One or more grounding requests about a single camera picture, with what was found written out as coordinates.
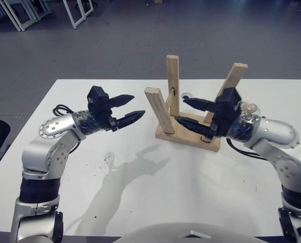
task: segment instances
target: clear plastic wrap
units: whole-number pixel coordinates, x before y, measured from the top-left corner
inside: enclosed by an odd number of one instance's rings
[[[239,142],[246,142],[252,136],[255,123],[260,120],[259,108],[256,104],[244,101],[241,101],[238,105],[242,112],[229,129],[227,137]]]

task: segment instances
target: wooden frame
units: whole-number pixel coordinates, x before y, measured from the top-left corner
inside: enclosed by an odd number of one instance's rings
[[[195,119],[199,123],[209,126],[214,114],[209,112],[206,117],[202,117],[199,115],[180,113],[179,57],[168,55],[166,57],[166,63],[169,89],[169,96],[167,97],[166,101],[164,102],[160,89],[146,88],[144,91],[160,123],[156,130],[155,137],[193,147],[204,148],[211,151],[219,151],[220,138],[215,137],[208,141],[203,136],[186,129],[175,120],[176,116],[181,115]],[[222,94],[225,88],[236,87],[246,70],[247,64],[234,63],[216,98]]]

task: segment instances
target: gray floor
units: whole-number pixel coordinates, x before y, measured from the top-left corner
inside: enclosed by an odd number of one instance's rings
[[[249,65],[246,78],[301,78],[301,1],[97,2],[77,30],[62,2],[25,32],[0,23],[0,119],[11,126],[0,156],[58,78],[166,78],[167,54],[180,56],[181,78],[224,78],[234,62]]]

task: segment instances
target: table leg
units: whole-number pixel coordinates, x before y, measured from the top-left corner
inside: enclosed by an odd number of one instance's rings
[[[15,21],[15,19],[13,19],[11,13],[9,12],[8,8],[5,6],[5,4],[3,3],[2,0],[0,0],[0,5],[2,6],[4,12],[8,15],[8,17],[10,18],[10,20],[12,21],[12,23],[14,24],[14,27],[20,32],[20,26],[17,24],[17,22]]]

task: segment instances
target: wooden base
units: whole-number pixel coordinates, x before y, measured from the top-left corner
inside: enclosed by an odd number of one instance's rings
[[[205,124],[204,117],[199,115],[192,115],[180,112],[180,116],[186,116],[191,119],[199,121],[201,124]],[[159,139],[168,140],[171,142],[186,144],[193,147],[204,148],[207,150],[218,152],[220,149],[220,138],[214,138],[210,143],[201,140],[202,135],[194,133],[186,129],[184,126],[180,125],[174,118],[170,116],[174,127],[174,134],[166,134],[163,132],[162,127],[159,125],[157,127],[155,137]]]

